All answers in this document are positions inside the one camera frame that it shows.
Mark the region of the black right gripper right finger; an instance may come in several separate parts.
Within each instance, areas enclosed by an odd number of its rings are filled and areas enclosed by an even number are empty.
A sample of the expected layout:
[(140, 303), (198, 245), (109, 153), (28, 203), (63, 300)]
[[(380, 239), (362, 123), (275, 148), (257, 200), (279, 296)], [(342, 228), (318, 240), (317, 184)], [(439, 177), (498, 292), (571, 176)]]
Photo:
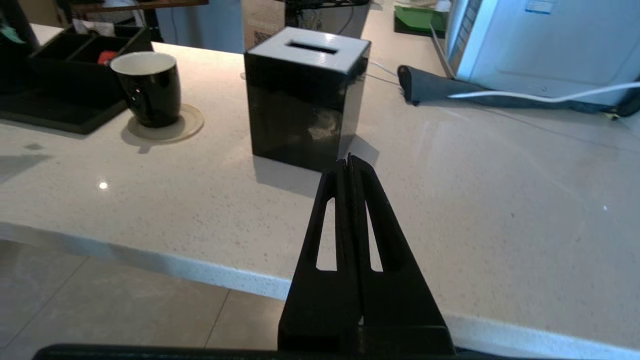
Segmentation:
[(454, 354), (450, 331), (374, 168), (350, 156), (363, 350)]

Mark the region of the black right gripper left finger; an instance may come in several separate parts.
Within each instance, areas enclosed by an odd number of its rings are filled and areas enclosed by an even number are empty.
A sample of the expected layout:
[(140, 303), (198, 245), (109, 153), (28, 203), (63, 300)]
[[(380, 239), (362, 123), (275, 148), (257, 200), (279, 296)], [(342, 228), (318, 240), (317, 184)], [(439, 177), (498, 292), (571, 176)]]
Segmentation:
[[(338, 160), (320, 179), (301, 253), (278, 324), (278, 350), (353, 352), (361, 301), (348, 205), (347, 162)], [(327, 203), (334, 199), (336, 270), (318, 269)]]

